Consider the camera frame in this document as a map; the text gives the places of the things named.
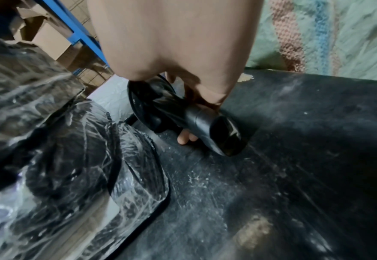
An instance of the scuffed black surface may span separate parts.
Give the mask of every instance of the scuffed black surface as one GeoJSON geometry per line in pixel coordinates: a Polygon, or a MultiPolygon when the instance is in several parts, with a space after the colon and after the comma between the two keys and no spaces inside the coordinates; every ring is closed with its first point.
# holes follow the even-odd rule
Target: scuffed black surface
{"type": "Polygon", "coordinates": [[[116,259],[377,260],[377,81],[246,73],[222,108],[249,140],[239,155],[150,133],[170,204],[116,259]]]}

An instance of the hand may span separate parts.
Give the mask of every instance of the hand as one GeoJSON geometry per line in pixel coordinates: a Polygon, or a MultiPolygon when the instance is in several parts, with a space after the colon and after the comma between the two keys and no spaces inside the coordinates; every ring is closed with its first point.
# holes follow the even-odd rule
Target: hand
{"type": "MultiPolygon", "coordinates": [[[[88,0],[93,26],[117,75],[162,72],[186,98],[218,109],[242,73],[263,0],[88,0]]],[[[183,130],[180,144],[197,137],[183,130]]]]}

